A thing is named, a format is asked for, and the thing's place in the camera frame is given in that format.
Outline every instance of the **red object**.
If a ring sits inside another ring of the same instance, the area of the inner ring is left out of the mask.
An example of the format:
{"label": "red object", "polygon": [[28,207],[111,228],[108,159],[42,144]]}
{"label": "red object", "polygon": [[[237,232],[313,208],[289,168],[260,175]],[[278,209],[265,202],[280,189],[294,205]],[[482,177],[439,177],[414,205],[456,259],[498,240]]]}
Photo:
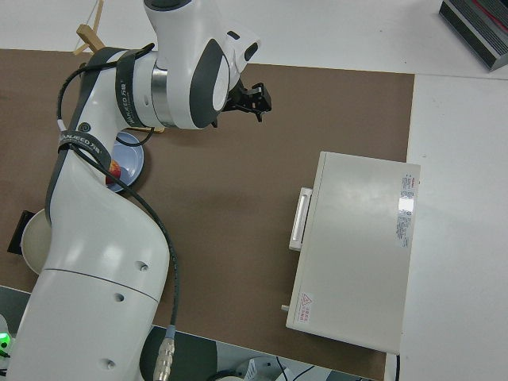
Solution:
{"label": "red object", "polygon": [[478,0],[472,0],[473,3],[479,7],[482,12],[484,12],[499,28],[501,28],[503,31],[508,33],[508,27],[504,25],[501,20],[499,20],[496,16],[494,16],[492,13],[490,13],[485,7],[483,7]]}
{"label": "red object", "polygon": [[[116,177],[117,179],[120,179],[120,174],[121,174],[120,164],[114,159],[111,160],[110,174],[113,175],[114,177]],[[109,184],[113,184],[113,183],[114,183],[114,181],[106,176],[106,184],[109,185]]]}

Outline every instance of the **black strap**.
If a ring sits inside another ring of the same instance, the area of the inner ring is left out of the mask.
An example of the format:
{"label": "black strap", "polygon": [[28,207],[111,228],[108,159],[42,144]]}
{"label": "black strap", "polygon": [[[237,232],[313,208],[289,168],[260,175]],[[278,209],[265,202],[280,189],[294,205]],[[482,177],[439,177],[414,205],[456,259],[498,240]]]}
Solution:
{"label": "black strap", "polygon": [[89,133],[82,131],[62,131],[58,151],[69,149],[69,144],[76,145],[92,155],[106,170],[110,169],[111,155],[100,141]]}
{"label": "black strap", "polygon": [[133,78],[136,53],[140,49],[128,50],[117,62],[117,74],[114,83],[118,109],[131,127],[146,127],[137,115],[134,106]]}

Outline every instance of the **green light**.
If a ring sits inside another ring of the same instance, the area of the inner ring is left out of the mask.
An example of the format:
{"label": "green light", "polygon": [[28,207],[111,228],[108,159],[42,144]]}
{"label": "green light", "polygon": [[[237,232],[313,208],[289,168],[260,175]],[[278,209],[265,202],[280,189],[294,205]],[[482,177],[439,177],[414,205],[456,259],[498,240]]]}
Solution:
{"label": "green light", "polygon": [[2,345],[2,347],[6,347],[10,343],[10,336],[8,333],[0,333],[0,345],[6,343],[6,345]]}

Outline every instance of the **white bowl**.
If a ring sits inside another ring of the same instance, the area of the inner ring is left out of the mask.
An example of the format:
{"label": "white bowl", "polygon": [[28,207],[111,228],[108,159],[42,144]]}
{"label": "white bowl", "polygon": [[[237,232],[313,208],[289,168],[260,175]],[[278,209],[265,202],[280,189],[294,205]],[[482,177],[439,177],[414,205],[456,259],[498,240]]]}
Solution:
{"label": "white bowl", "polygon": [[37,212],[26,224],[21,236],[21,252],[26,264],[36,274],[40,274],[48,258],[51,244],[51,226],[43,210]]}

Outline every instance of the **sticker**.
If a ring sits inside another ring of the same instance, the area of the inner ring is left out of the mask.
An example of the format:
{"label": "sticker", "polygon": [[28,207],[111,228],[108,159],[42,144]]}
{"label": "sticker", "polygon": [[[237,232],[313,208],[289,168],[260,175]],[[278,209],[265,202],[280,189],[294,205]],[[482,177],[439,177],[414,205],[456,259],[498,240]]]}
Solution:
{"label": "sticker", "polygon": [[298,308],[298,323],[308,324],[310,320],[310,311],[312,310],[312,303],[314,296],[312,294],[301,292]]}
{"label": "sticker", "polygon": [[251,381],[257,376],[256,363],[254,359],[250,359],[248,362],[247,372],[245,373],[244,381]]}
{"label": "sticker", "polygon": [[400,197],[398,199],[397,227],[395,236],[397,245],[407,248],[411,241],[411,218],[414,212],[414,188],[416,178],[411,174],[402,177]]}

